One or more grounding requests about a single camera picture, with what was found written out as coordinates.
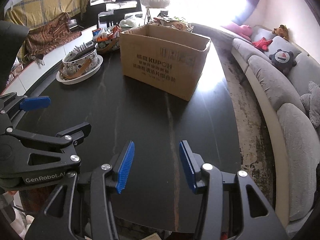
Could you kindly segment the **brown patterned cloth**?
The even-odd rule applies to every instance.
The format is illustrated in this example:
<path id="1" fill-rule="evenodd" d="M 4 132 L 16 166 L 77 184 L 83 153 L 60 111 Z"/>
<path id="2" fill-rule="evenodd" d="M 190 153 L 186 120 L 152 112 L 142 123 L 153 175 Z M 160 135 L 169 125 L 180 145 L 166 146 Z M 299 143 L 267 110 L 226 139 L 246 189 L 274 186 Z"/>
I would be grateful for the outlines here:
<path id="1" fill-rule="evenodd" d="M 72 32 L 68 21 L 70 16 L 64 12 L 49 23 L 30 30 L 17 56 L 23 63 L 39 59 L 59 46 L 63 46 L 81 36 L 81 31 Z"/>

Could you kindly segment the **quilted beige cushion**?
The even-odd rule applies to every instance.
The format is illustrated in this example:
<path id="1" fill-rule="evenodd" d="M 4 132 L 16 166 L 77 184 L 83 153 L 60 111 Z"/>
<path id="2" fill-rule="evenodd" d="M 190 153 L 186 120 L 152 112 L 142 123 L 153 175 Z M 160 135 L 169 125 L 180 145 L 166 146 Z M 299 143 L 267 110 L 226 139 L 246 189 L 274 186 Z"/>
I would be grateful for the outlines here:
<path id="1" fill-rule="evenodd" d="M 161 237 L 159 237 L 159 235 L 157 233 L 153 233 L 151 235 L 149 235 L 148 237 L 145 237 L 141 240 L 162 240 Z"/>

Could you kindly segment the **black remote in bowl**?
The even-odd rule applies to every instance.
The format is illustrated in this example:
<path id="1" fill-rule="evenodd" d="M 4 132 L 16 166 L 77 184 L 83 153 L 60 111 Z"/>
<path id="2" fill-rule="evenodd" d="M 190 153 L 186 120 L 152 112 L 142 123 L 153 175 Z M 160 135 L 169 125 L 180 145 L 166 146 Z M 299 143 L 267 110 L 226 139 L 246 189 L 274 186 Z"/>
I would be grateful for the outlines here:
<path id="1" fill-rule="evenodd" d="M 77 60 L 86 54 L 90 53 L 91 51 L 97 49 L 97 44 L 93 43 L 90 46 L 87 46 L 85 43 L 81 44 L 80 46 L 75 46 L 74 49 L 66 56 L 64 59 L 65 62 L 72 62 Z"/>

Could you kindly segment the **yellow plaid blanket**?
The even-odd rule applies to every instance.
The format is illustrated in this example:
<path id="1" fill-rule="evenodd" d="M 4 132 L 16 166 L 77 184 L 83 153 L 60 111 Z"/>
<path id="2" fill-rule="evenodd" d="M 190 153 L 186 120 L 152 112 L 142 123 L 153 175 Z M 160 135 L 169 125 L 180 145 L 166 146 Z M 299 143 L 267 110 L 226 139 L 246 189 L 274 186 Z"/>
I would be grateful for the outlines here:
<path id="1" fill-rule="evenodd" d="M 22 0 L 6 11 L 4 20 L 32 30 L 64 13 L 70 18 L 84 14 L 87 4 L 88 0 Z"/>

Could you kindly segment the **basket with snack packets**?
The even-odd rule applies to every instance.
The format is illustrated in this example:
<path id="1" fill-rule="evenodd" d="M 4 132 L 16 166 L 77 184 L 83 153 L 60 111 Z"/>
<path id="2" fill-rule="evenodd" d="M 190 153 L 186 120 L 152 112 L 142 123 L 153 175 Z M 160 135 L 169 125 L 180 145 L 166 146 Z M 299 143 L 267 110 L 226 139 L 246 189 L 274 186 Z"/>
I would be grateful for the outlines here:
<path id="1" fill-rule="evenodd" d="M 120 48 L 119 35 L 121 27 L 119 25 L 113 25 L 107 29 L 98 28 L 92 31 L 92 42 L 95 44 L 97 53 L 99 55 L 116 51 Z"/>

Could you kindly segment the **cardboard box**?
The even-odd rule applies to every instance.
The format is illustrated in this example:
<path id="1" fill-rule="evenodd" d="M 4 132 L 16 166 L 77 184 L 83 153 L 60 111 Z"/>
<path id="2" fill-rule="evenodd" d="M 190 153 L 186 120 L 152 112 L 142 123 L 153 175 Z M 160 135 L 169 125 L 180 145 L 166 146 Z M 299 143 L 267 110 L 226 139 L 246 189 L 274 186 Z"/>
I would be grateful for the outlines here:
<path id="1" fill-rule="evenodd" d="M 123 75 L 189 101 L 210 50 L 211 39 L 156 24 L 120 33 Z"/>

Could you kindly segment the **black piano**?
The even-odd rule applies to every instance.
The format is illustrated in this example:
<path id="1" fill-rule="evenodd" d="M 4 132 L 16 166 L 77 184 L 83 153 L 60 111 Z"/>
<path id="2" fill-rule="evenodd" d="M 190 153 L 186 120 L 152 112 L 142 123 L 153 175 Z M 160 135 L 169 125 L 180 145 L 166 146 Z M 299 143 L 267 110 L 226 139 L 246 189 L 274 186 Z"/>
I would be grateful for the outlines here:
<path id="1" fill-rule="evenodd" d="M 126 14 L 141 10 L 140 0 L 88 0 L 86 11 L 80 14 L 80 25 L 88 28 L 101 22 L 117 24 Z"/>

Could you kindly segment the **grey curved sofa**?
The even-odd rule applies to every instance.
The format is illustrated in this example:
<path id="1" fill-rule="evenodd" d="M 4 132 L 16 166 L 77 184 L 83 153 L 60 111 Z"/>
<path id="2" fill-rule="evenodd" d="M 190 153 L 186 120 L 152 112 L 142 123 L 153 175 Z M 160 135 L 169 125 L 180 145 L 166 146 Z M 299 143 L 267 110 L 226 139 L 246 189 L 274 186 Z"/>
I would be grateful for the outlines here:
<path id="1" fill-rule="evenodd" d="M 319 239 L 319 127 L 314 128 L 300 96 L 319 85 L 319 63 L 294 43 L 256 25 L 251 41 L 223 27 L 194 24 L 194 32 L 223 43 L 249 81 L 267 124 L 276 169 L 276 213 L 290 239 Z M 268 51 L 252 42 L 273 40 Z M 291 51 L 297 65 L 284 75 L 269 55 Z"/>

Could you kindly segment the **striped star cushion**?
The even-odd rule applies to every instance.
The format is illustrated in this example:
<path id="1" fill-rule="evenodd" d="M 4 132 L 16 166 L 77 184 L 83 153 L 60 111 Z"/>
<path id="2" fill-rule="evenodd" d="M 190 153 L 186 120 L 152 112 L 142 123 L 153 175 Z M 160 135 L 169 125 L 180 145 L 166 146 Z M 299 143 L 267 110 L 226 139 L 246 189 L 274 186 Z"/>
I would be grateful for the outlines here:
<path id="1" fill-rule="evenodd" d="M 320 123 L 320 87 L 313 81 L 310 81 L 308 89 L 309 92 L 301 95 L 300 100 L 313 127 L 318 128 Z"/>

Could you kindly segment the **dark round sailboat cushion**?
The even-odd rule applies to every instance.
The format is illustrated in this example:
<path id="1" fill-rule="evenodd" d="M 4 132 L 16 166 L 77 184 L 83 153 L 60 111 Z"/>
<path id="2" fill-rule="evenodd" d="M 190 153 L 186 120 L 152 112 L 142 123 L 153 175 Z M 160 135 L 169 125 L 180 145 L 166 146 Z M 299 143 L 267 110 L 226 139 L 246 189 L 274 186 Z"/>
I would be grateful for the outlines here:
<path id="1" fill-rule="evenodd" d="M 294 54 L 291 51 L 278 49 L 274 54 L 269 55 L 272 65 L 284 75 L 288 75 L 293 67 L 297 65 Z"/>

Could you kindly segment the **red star plush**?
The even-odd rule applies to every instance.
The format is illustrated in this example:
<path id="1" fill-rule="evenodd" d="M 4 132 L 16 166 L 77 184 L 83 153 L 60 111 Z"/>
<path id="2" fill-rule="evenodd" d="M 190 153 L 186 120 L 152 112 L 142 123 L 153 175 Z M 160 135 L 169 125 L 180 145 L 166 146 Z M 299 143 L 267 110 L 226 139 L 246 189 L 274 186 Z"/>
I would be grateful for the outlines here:
<path id="1" fill-rule="evenodd" d="M 268 46 L 273 42 L 273 40 L 267 40 L 262 37 L 259 41 L 252 42 L 253 47 L 259 49 L 260 51 L 268 51 Z"/>

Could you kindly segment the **pink plush toy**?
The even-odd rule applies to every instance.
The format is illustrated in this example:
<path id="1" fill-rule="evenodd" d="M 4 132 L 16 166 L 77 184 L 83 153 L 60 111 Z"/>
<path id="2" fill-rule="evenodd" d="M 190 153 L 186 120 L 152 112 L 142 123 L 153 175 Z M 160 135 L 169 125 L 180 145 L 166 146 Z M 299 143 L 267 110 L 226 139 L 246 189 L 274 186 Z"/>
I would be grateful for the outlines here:
<path id="1" fill-rule="evenodd" d="M 245 38 L 248 41 L 251 41 L 250 36 L 253 34 L 253 29 L 249 25 L 237 25 L 234 22 L 231 22 L 230 24 L 223 25 L 223 28 L 232 31 L 233 33 L 238 34 L 239 36 Z"/>

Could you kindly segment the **white tiered fruit stand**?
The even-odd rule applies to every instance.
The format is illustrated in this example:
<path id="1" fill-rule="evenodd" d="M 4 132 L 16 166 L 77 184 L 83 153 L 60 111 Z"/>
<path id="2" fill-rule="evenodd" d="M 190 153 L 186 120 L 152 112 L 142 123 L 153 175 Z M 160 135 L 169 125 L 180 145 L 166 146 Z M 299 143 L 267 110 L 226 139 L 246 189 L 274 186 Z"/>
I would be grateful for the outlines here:
<path id="1" fill-rule="evenodd" d="M 170 4 L 169 0 L 140 0 L 140 3 L 146 8 L 145 24 L 160 25 L 192 33 L 194 27 L 184 18 L 170 17 L 168 15 L 168 11 L 166 11 L 165 8 Z M 160 12 L 157 16 L 152 17 L 151 9 L 159 9 Z"/>

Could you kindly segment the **brown plush animal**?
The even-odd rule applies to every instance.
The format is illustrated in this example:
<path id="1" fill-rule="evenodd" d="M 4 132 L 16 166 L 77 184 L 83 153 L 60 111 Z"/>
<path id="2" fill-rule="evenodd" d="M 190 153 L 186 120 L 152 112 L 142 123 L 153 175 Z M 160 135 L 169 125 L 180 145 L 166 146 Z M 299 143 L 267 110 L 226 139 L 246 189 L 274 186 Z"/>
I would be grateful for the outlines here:
<path id="1" fill-rule="evenodd" d="M 283 24 L 281 24 L 278 28 L 274 28 L 272 30 L 272 33 L 277 35 L 277 36 L 282 37 L 286 41 L 290 40 L 289 31 L 288 31 L 287 27 L 285 25 L 283 25 Z"/>

